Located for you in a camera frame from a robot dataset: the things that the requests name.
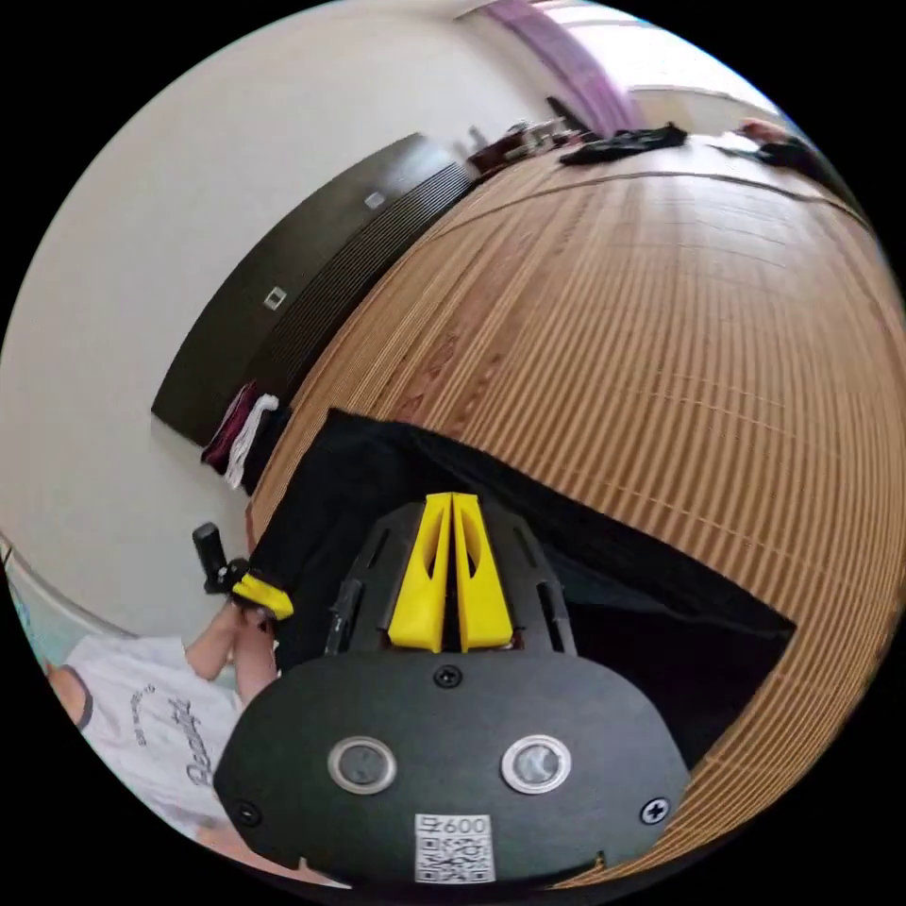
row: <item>bed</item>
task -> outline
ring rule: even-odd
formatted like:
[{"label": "bed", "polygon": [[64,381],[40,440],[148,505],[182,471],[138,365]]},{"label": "bed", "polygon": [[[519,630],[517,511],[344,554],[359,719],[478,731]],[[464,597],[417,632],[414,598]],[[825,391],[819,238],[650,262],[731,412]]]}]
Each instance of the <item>bed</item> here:
[{"label": "bed", "polygon": [[649,869],[815,762],[902,608],[906,330],[859,215],[794,173],[686,146],[516,164],[350,316],[293,401],[253,545],[338,407],[486,450],[696,557],[797,623],[694,774]]}]

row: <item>round sensor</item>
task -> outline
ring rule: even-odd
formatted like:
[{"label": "round sensor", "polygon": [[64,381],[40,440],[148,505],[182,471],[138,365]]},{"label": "round sensor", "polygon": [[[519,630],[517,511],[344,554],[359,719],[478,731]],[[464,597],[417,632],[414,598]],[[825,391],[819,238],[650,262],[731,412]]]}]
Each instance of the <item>round sensor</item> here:
[{"label": "round sensor", "polygon": [[503,779],[519,793],[549,793],[566,780],[569,749],[552,736],[525,736],[510,746],[500,765]]},{"label": "round sensor", "polygon": [[396,776],[392,751],[370,736],[341,740],[327,756],[327,771],[348,793],[371,796],[386,790]]}]

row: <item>black handle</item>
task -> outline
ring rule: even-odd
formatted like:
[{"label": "black handle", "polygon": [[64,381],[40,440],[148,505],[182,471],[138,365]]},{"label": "black handle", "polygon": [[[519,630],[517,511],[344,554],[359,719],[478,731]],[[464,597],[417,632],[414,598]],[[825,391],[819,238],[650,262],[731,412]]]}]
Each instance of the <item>black handle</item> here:
[{"label": "black handle", "polygon": [[222,594],[226,589],[227,555],[220,540],[220,530],[212,522],[206,522],[192,533],[192,540],[205,571],[205,591],[209,595]]}]

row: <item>yellow 3d-printed part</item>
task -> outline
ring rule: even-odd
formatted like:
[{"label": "yellow 3d-printed part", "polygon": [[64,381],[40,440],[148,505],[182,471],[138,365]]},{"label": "yellow 3d-printed part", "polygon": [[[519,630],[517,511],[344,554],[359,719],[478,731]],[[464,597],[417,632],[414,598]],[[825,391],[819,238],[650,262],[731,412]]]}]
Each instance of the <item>yellow 3d-printed part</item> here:
[{"label": "yellow 3d-printed part", "polygon": [[233,586],[233,594],[266,607],[277,620],[285,620],[293,615],[293,602],[290,596],[254,576],[248,574],[243,576],[242,580]]},{"label": "yellow 3d-printed part", "polygon": [[512,621],[475,495],[453,494],[453,535],[462,650],[506,645]]},{"label": "yellow 3d-printed part", "polygon": [[422,521],[388,630],[394,645],[424,648],[435,654],[441,650],[450,558],[451,497],[429,494],[425,498]]}]

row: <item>window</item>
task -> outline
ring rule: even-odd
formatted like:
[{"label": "window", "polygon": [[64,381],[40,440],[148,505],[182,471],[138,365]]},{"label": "window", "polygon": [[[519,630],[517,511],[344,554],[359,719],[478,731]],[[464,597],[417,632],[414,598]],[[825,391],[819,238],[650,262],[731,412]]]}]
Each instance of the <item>window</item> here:
[{"label": "window", "polygon": [[538,6],[568,28],[624,88],[696,89],[778,112],[729,66],[650,22],[584,0],[554,0]]}]

